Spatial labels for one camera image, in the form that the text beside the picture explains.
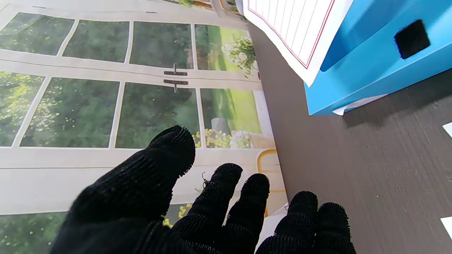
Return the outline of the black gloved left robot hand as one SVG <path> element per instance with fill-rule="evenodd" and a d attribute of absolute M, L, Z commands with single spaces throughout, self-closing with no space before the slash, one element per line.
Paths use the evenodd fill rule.
<path fill-rule="evenodd" d="M 229 202 L 242 167 L 220 165 L 191 209 L 163 224 L 176 181 L 195 160 L 185 127 L 159 133 L 147 146 L 86 187 L 74 200 L 51 254 L 355 254 L 345 209 L 298 192 L 275 232 L 258 244 L 270 193 L 266 175 L 251 175 Z"/>

